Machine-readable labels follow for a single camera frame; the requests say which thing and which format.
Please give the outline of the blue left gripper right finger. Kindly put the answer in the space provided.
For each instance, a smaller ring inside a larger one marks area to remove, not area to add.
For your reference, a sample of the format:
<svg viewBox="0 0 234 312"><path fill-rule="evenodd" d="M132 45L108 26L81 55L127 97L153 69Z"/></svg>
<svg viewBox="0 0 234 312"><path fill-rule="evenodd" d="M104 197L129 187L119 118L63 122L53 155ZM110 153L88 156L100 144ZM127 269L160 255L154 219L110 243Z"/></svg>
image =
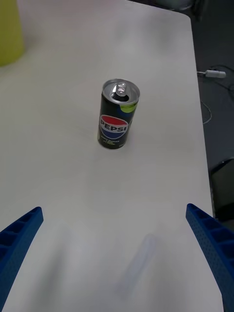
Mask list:
<svg viewBox="0 0 234 312"><path fill-rule="evenodd" d="M219 287L224 310L234 311L234 233L191 203L186 219Z"/></svg>

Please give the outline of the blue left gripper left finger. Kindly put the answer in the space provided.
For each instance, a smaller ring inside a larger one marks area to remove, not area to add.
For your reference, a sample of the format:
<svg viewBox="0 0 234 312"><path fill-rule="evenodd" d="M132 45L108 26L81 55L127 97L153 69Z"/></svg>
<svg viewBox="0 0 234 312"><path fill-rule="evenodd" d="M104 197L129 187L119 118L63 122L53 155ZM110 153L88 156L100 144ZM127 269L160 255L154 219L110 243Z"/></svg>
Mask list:
<svg viewBox="0 0 234 312"><path fill-rule="evenodd" d="M35 207L0 233L0 311L42 223L42 209Z"/></svg>

